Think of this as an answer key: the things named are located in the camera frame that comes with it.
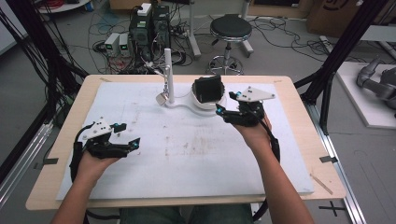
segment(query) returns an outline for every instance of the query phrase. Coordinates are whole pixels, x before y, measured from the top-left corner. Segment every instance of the round stool seat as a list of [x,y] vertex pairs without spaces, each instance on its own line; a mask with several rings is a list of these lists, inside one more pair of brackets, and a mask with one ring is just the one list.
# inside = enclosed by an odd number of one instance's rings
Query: round stool seat
[[225,15],[210,23],[210,33],[217,39],[240,42],[251,35],[251,25],[235,15]]

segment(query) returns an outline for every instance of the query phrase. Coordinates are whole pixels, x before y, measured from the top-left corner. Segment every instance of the stool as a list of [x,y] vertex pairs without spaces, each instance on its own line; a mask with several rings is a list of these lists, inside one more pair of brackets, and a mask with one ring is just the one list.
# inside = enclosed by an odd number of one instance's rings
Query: stool
[[237,75],[244,75],[242,63],[234,57],[230,56],[231,43],[238,43],[247,40],[251,35],[250,24],[238,15],[225,15],[217,18],[210,23],[210,33],[217,40],[227,41],[227,47],[224,50],[224,55],[216,56],[210,61],[209,70],[215,75],[227,75],[227,70],[230,70]]

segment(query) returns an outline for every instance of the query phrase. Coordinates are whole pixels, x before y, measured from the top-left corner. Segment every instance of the forearm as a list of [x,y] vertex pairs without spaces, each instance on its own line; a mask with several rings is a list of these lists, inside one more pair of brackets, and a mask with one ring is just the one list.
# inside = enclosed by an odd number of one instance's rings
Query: forearm
[[93,186],[76,180],[51,223],[82,223]]
[[270,146],[253,149],[253,153],[260,167],[273,223],[314,223]]

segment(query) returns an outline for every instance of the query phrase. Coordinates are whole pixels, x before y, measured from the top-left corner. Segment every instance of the white pole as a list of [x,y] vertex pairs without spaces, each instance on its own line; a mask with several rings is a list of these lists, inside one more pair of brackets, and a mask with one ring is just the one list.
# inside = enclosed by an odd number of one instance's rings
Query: white pole
[[175,93],[173,85],[173,70],[172,70],[172,55],[170,49],[165,49],[165,73],[168,79],[168,89],[169,89],[169,103],[175,102]]

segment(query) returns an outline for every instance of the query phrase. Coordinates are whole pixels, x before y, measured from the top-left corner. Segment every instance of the hand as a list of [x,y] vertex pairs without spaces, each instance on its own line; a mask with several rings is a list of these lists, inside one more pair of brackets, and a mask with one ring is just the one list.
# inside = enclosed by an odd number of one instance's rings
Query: hand
[[94,185],[102,176],[105,169],[118,161],[120,158],[98,159],[93,157],[90,152],[85,151],[78,166],[76,181],[84,181],[86,184]]
[[[268,116],[265,115],[262,121],[267,124],[268,128],[272,130],[272,125]],[[242,134],[247,143],[247,146],[252,150],[261,149],[261,148],[271,148],[270,147],[270,137],[259,123],[254,127],[244,127],[241,125],[234,125],[235,129]]]

